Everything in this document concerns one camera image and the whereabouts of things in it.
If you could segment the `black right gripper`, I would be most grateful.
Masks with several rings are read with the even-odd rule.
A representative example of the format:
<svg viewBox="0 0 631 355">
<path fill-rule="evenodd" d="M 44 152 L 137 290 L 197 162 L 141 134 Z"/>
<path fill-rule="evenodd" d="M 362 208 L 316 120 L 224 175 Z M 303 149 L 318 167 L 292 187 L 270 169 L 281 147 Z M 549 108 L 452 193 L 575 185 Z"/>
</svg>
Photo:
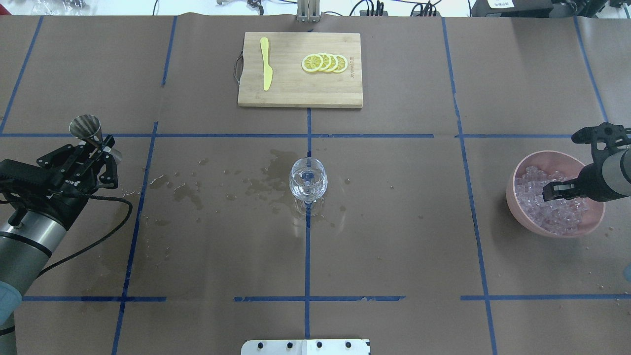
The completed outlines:
<svg viewBox="0 0 631 355">
<path fill-rule="evenodd" d="M 555 180 L 543 187 L 545 202 L 586 197 L 608 202 L 631 195 L 630 129 L 621 124 L 602 123 L 584 127 L 572 137 L 576 144 L 590 144 L 593 163 L 573 180 Z"/>
</svg>

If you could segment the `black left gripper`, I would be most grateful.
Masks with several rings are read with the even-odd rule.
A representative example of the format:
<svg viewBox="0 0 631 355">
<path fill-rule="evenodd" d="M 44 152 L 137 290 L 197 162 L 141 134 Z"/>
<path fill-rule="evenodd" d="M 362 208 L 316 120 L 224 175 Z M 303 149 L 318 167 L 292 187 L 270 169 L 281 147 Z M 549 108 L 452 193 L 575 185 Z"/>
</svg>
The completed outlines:
<svg viewBox="0 0 631 355">
<path fill-rule="evenodd" d="M 91 141 L 66 144 L 38 158 L 37 164 L 49 172 L 49 186 L 42 195 L 10 193 L 10 205 L 17 211 L 36 212 L 68 230 L 88 202 L 87 195 L 99 189 L 117 189 L 117 163 L 109 154 L 116 152 L 113 135 L 106 135 L 98 150 Z"/>
</svg>

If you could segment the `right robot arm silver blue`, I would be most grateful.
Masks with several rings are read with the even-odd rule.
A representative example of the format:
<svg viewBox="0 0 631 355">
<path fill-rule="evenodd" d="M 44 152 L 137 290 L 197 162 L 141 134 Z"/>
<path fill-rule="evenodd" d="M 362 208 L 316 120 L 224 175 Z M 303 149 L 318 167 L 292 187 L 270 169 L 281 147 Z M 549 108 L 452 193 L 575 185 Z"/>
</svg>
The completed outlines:
<svg viewBox="0 0 631 355">
<path fill-rule="evenodd" d="M 604 203 L 631 195 L 629 128 L 601 123 L 576 131 L 571 140 L 590 144 L 593 163 L 584 166 L 575 179 L 548 183 L 543 187 L 543 200 L 590 198 Z"/>
</svg>

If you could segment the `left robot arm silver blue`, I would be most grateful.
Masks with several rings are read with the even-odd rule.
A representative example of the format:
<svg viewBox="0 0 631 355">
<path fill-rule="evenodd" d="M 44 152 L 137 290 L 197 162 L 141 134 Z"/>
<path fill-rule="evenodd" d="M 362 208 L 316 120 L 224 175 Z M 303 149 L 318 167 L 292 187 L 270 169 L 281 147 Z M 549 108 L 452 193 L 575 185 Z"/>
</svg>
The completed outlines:
<svg viewBox="0 0 631 355">
<path fill-rule="evenodd" d="M 14 311 L 99 189 L 119 185 L 115 139 L 83 138 L 38 158 L 1 162 L 1 195 L 14 212 L 0 231 L 1 353 L 17 353 Z"/>
</svg>

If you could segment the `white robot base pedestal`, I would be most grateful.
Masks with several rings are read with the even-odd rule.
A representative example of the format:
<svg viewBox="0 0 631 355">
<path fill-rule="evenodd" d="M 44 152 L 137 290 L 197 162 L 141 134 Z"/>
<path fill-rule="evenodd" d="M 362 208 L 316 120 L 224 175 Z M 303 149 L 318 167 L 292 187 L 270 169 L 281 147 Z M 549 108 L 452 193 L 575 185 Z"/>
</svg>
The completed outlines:
<svg viewBox="0 0 631 355">
<path fill-rule="evenodd" d="M 246 341 L 242 355 L 370 355 L 364 339 L 282 339 Z"/>
</svg>

